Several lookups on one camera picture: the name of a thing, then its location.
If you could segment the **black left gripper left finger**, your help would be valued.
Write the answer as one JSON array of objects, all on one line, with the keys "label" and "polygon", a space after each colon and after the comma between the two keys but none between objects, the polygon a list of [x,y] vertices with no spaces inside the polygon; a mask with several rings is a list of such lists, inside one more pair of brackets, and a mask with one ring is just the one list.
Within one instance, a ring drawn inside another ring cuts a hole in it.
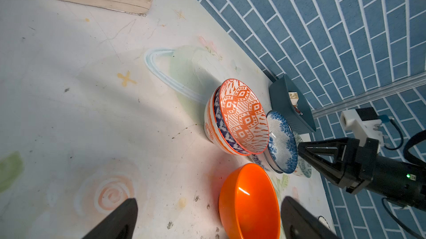
[{"label": "black left gripper left finger", "polygon": [[83,239],[132,239],[137,216],[136,199],[126,199]]}]

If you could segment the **blue floral bowl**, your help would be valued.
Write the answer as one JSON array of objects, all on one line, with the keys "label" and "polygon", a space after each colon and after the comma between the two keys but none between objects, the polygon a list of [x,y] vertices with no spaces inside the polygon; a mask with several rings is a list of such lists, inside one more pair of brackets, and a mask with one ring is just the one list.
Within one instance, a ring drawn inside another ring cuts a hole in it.
[{"label": "blue floral bowl", "polygon": [[294,133],[288,121],[277,111],[267,114],[268,145],[264,151],[266,162],[277,173],[291,174],[296,170],[298,152]]},{"label": "blue floral bowl", "polygon": [[225,141],[230,145],[230,147],[233,149],[234,152],[238,153],[239,155],[248,156],[250,155],[249,152],[245,151],[230,135],[225,122],[224,118],[222,117],[220,107],[219,107],[219,90],[220,88],[217,88],[215,91],[215,97],[214,97],[214,112],[215,112],[215,120],[216,125],[221,132],[222,136],[224,137]]}]

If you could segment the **orange geometric patterned bowl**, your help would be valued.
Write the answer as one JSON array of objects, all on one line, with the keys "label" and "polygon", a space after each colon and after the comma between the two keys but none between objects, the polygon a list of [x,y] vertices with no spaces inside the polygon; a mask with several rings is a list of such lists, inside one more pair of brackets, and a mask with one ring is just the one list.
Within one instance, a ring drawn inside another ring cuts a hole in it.
[{"label": "orange geometric patterned bowl", "polygon": [[269,127],[261,102],[242,81],[227,79],[220,86],[219,107],[234,140],[251,155],[263,153]]}]

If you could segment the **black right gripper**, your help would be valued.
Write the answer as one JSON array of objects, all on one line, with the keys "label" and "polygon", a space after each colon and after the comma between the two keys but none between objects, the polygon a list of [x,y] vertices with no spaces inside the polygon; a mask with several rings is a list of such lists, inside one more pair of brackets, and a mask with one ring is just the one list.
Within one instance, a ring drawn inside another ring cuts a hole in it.
[{"label": "black right gripper", "polygon": [[[367,139],[364,147],[359,139],[344,137],[302,142],[298,154],[334,185],[353,195],[361,190],[384,196],[389,202],[426,210],[426,163],[410,149],[425,142],[425,137],[412,137],[403,149],[406,162],[373,152],[378,140]],[[331,162],[320,156],[332,156],[343,162]]]}]

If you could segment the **teal plastic bin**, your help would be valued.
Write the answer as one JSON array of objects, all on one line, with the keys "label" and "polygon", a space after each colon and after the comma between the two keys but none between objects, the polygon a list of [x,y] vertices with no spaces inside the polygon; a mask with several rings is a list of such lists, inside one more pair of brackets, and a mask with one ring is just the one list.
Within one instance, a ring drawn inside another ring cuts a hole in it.
[{"label": "teal plastic bin", "polygon": [[[297,107],[291,102],[290,93],[297,92]],[[289,78],[283,74],[269,86],[271,106],[274,111],[280,113],[289,123],[293,132],[299,134],[316,132],[316,125],[311,107],[301,90]]]}]

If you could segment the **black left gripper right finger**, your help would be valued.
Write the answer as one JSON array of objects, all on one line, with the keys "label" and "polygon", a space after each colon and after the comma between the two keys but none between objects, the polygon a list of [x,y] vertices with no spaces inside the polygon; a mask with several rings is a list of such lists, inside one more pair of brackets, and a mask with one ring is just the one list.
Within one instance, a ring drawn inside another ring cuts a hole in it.
[{"label": "black left gripper right finger", "polygon": [[287,239],[338,239],[290,196],[286,196],[281,204],[281,222]]}]

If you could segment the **green patterned bowl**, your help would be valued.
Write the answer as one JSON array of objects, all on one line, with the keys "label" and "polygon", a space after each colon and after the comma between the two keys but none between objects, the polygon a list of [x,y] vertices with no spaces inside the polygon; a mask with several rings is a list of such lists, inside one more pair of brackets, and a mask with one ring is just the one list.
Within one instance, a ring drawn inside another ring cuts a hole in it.
[{"label": "green patterned bowl", "polygon": [[[303,141],[302,141],[300,135],[296,132],[294,132],[294,137],[295,137],[295,141],[296,141],[296,147],[298,147],[299,144]],[[293,172],[293,174],[296,175],[296,176],[300,176],[300,177],[310,178],[312,176],[312,167],[303,158],[298,156],[297,166],[296,166],[296,169]]]}]

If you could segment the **orange floral bowl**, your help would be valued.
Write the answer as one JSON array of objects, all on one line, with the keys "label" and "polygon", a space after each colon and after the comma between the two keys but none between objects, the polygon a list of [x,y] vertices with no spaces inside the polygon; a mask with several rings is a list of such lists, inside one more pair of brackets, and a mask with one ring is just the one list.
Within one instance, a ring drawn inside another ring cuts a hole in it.
[{"label": "orange floral bowl", "polygon": [[217,88],[210,99],[207,101],[205,112],[204,112],[204,131],[208,139],[220,150],[224,151],[225,153],[231,154],[231,155],[239,155],[224,139],[222,133],[217,127],[215,115],[214,115],[214,98],[216,92],[219,90]]}]

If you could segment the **plain orange bowl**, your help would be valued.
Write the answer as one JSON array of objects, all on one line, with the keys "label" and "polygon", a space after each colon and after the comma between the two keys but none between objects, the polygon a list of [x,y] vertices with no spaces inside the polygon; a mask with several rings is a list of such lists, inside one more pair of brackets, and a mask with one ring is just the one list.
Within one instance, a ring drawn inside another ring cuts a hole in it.
[{"label": "plain orange bowl", "polygon": [[219,215],[230,239],[278,239],[280,208],[274,186],[259,165],[248,163],[225,180]]}]

